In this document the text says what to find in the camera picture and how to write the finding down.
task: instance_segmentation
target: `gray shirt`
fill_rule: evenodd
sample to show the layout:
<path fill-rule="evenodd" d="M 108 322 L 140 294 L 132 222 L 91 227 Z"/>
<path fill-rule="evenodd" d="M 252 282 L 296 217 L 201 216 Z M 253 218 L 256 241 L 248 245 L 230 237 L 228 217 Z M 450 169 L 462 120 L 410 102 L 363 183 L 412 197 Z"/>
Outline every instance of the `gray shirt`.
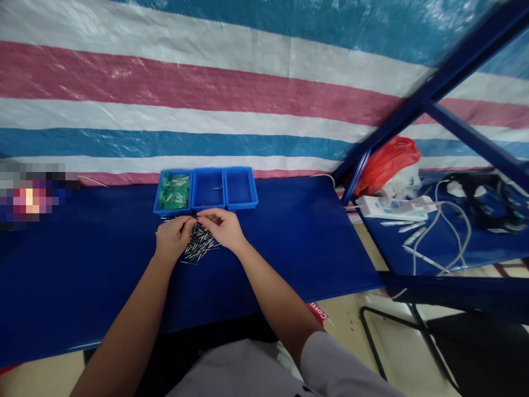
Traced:
<path fill-rule="evenodd" d="M 275 345 L 246 339 L 207 352 L 168 397 L 403 397 L 326 332 L 303 347 L 303 379 L 294 372 L 280 363 Z"/>

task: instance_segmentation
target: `white cable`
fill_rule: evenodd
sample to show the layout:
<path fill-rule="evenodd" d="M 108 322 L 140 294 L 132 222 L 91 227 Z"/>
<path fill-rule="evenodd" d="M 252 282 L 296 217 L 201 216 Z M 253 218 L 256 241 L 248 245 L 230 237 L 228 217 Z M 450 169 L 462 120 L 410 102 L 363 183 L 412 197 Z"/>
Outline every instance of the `white cable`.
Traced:
<path fill-rule="evenodd" d="M 441 205 L 443 204 L 449 204 L 453 207 L 456 207 L 458 211 L 461 212 L 461 214 L 463 215 L 463 219 L 465 220 L 465 223 L 466 223 L 466 226 L 467 226 L 467 230 L 468 230 L 468 233 L 467 233 L 467 237 L 465 239 L 465 242 L 463 243 L 463 246 L 460 248 L 460 251 L 459 251 L 459 254 L 456 256 L 456 258 L 451 261 L 448 265 L 446 265 L 439 274 L 437 274 L 437 277 L 439 276 L 442 276 L 446 271 L 448 271 L 455 263 L 457 263 L 457 261 L 459 261 L 459 259 L 461 257 L 463 257 L 463 254 L 465 253 L 465 250 L 467 249 L 467 245 L 468 245 L 468 242 L 470 241 L 470 237 L 472 235 L 472 228 L 470 226 L 470 221 L 468 220 L 468 217 L 467 215 L 465 214 L 465 212 L 463 211 L 463 209 L 451 202 L 451 201 L 435 201 L 433 203 L 429 203 L 427 205 L 431 205 L 431 204 L 435 204 L 437 205 L 438 207 L 438 210 L 437 210 L 437 215 L 435 216 L 433 222 L 431 223 L 431 225 L 424 231 L 424 233 L 417 239 L 417 242 L 415 243 L 415 246 L 413 247 L 413 276 L 416 276 L 417 275 L 417 247 L 419 246 L 419 243 L 422 241 L 422 239 L 428 234 L 428 232 L 432 229 L 433 226 L 435 226 L 435 224 L 437 223 L 437 221 L 439 220 L 439 216 L 441 215 Z M 404 294 L 404 292 L 406 292 L 408 289 L 407 288 L 404 288 L 402 291 L 400 291 L 398 294 L 396 294 L 395 296 L 392 296 L 390 297 L 391 299 L 396 299 L 398 298 L 400 295 Z"/>
<path fill-rule="evenodd" d="M 333 187 L 333 189 L 336 189 L 336 181 L 334 180 L 332 175 L 330 175 L 330 174 L 316 174 L 316 175 L 311 175 L 311 176 L 328 176 L 329 178 L 332 179 L 332 187 Z"/>
<path fill-rule="evenodd" d="M 438 198 L 439 185 L 442 184 L 443 182 L 450 182 L 450 180 L 449 179 L 445 179 L 445 180 L 439 181 L 437 183 L 437 185 L 435 185 L 435 192 L 434 192 L 435 201 L 439 201 L 439 198 Z M 448 223 L 448 226 L 450 226 L 450 228 L 452 229 L 452 231 L 456 235 L 457 247 L 459 248 L 459 251 L 461 251 L 461 239 L 459 238 L 459 233 L 457 232 L 457 230 L 454 227 L 454 225 L 446 218 L 445 214 L 442 211 L 441 206 L 439 206 L 439 211 L 441 212 L 442 218 L 446 221 L 446 223 Z M 465 258 L 463 256 L 461 257 L 461 262 L 463 262 L 463 268 L 467 267 L 467 264 L 465 262 Z"/>
<path fill-rule="evenodd" d="M 84 176 L 84 175 L 77 175 L 79 178 L 85 178 L 85 179 L 90 179 L 92 182 L 96 182 L 97 184 L 101 185 L 101 186 L 104 186 L 104 187 L 108 187 L 107 185 L 105 185 L 104 183 L 100 182 L 100 181 L 96 181 L 95 179 L 92 179 L 88 176 Z"/>

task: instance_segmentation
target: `green component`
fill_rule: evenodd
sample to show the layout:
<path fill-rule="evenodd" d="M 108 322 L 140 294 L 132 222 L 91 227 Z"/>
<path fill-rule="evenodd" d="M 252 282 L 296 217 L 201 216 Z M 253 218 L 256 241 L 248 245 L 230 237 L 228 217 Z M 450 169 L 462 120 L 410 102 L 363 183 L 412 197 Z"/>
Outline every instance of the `green component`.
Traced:
<path fill-rule="evenodd" d="M 189 206 L 189 190 L 191 178 L 189 175 L 169 175 L 161 177 L 160 196 L 158 205 L 162 210 L 179 210 Z"/>

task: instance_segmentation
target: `striped tarp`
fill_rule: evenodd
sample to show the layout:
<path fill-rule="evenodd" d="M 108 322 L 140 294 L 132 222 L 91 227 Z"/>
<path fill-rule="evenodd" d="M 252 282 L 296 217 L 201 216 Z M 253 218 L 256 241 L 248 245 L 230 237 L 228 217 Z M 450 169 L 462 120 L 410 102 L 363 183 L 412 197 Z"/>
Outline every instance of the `striped tarp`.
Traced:
<path fill-rule="evenodd" d="M 0 154 L 108 185 L 156 183 L 169 168 L 329 173 L 493 3 L 3 0 Z M 441 101 L 520 158 L 528 43 Z M 427 116 L 403 135 L 422 169 L 488 165 Z"/>

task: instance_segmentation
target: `pile of metal pins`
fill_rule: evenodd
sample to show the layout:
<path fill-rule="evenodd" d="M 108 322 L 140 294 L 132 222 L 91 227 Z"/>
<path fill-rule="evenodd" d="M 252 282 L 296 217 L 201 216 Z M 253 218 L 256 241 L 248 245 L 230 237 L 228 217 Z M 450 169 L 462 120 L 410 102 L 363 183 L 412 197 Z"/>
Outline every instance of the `pile of metal pins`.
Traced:
<path fill-rule="evenodd" d="M 189 265 L 198 265 L 198 261 L 204 257 L 204 255 L 211 250 L 218 249 L 220 244 L 217 243 L 215 237 L 208 230 L 204 230 L 204 227 L 200 223 L 195 223 L 193 230 L 191 231 L 191 239 L 189 244 L 184 251 L 184 259 L 182 263 Z"/>

